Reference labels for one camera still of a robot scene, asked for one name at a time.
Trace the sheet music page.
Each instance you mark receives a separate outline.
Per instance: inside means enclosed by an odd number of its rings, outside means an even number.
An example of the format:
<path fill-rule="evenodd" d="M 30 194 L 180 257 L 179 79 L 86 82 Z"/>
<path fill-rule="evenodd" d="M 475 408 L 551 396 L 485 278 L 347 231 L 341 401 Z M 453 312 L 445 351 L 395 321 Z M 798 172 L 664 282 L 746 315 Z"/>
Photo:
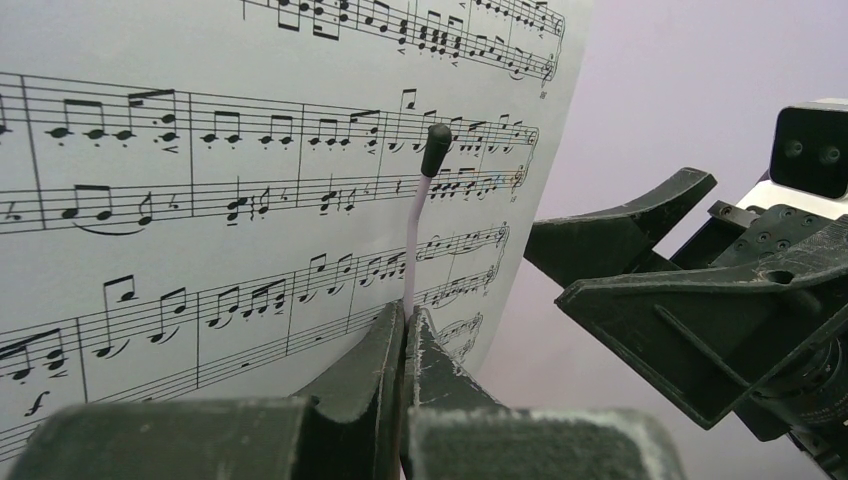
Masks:
<path fill-rule="evenodd" d="M 403 294 L 427 131 L 453 135 L 420 218 L 414 299 L 465 366 L 489 350 L 585 53 L 590 1 L 249 1 L 284 109 L 242 118 L 279 170 L 250 196 L 282 279 L 225 298 L 251 367 L 304 374 Z"/>

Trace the lilac music stand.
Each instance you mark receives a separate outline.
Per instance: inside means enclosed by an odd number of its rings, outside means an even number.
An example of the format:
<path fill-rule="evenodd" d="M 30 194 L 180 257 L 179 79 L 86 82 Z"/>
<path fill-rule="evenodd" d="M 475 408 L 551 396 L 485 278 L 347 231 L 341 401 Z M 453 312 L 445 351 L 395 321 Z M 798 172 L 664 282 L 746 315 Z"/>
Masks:
<path fill-rule="evenodd" d="M 420 218 L 432 180 L 439 173 L 443 165 L 450 149 L 452 138 L 453 135 L 450 128 L 443 123 L 434 124 L 428 128 L 420 167 L 420 177 L 409 212 L 406 229 L 406 272 L 402 298 L 406 320 L 412 318 L 414 310 L 415 270 Z"/>

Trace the sheet music pages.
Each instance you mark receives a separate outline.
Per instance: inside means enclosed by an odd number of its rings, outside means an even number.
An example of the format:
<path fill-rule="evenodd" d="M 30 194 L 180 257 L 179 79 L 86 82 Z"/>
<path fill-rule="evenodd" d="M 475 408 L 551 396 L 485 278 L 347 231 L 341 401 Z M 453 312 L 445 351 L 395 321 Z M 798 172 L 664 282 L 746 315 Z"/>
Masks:
<path fill-rule="evenodd" d="M 75 404 L 283 393 L 401 289 L 373 1 L 1 5 L 1 466 Z"/>

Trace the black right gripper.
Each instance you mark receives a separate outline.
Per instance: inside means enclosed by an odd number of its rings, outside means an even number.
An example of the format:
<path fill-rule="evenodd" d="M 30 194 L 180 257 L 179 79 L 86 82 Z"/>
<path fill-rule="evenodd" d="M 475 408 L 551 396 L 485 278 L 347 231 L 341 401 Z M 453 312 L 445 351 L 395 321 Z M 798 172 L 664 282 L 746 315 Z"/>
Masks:
<path fill-rule="evenodd" d="M 536 221 L 524 258 L 576 281 L 558 307 L 698 425 L 734 414 L 843 479 L 847 219 L 757 207 L 743 225 L 708 220 L 671 260 L 655 252 L 716 185 L 685 167 L 622 205 Z"/>

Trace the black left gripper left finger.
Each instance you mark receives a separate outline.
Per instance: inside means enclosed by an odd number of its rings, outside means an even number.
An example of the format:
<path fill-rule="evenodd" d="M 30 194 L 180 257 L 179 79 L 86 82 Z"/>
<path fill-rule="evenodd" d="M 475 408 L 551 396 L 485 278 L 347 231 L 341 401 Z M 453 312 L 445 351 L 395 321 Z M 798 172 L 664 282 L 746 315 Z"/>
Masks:
<path fill-rule="evenodd" d="M 396 479 L 406 319 L 386 304 L 367 334 L 286 397 L 69 407 L 13 479 Z"/>

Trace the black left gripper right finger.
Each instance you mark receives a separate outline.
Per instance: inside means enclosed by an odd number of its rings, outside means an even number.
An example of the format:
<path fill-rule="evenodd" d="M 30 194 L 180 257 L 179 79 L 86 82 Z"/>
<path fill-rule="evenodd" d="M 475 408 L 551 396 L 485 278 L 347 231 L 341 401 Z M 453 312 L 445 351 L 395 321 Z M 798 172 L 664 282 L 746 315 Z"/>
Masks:
<path fill-rule="evenodd" d="M 667 429 L 633 409 L 510 408 L 408 322 L 401 465 L 409 479 L 683 479 Z"/>

